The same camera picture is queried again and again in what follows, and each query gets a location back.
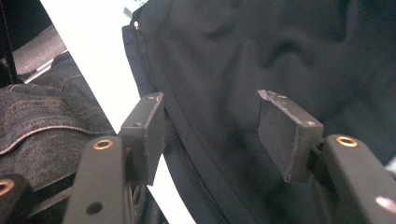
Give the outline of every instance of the black cloth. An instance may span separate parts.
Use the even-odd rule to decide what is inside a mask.
[[[396,1],[150,0],[123,32],[140,93],[164,92],[167,154],[188,156],[214,220],[322,222],[310,186],[284,184],[259,140],[257,90],[288,96],[325,136],[354,136],[384,164],[396,154]],[[190,175],[181,167],[174,178]]]

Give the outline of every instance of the denim fabric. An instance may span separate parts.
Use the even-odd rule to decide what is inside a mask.
[[[114,135],[69,53],[31,84],[0,89],[0,175],[21,174],[33,185],[75,171],[82,149]],[[133,189],[133,223],[167,223],[146,187]]]

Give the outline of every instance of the metal grommet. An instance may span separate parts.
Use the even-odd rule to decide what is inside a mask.
[[[111,146],[113,146],[113,141],[111,141],[109,139],[104,139],[104,140],[97,141],[93,145],[93,148],[95,148],[97,150],[104,150],[104,149],[110,148]]]
[[[11,179],[0,180],[0,196],[7,194],[14,186],[15,183]]]
[[[339,144],[344,147],[357,147],[358,142],[350,137],[339,136],[335,139]]]

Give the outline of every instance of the black plastic mount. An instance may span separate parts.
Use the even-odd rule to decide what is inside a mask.
[[[121,126],[119,137],[127,153],[127,179],[152,185],[164,148],[163,93],[143,97]]]
[[[127,223],[131,208],[125,207],[128,189],[124,160],[118,137],[105,136],[85,146],[64,224]]]
[[[363,142],[330,135],[286,96],[259,91],[259,135],[285,182],[310,173],[317,205],[327,223],[396,223],[396,182]]]

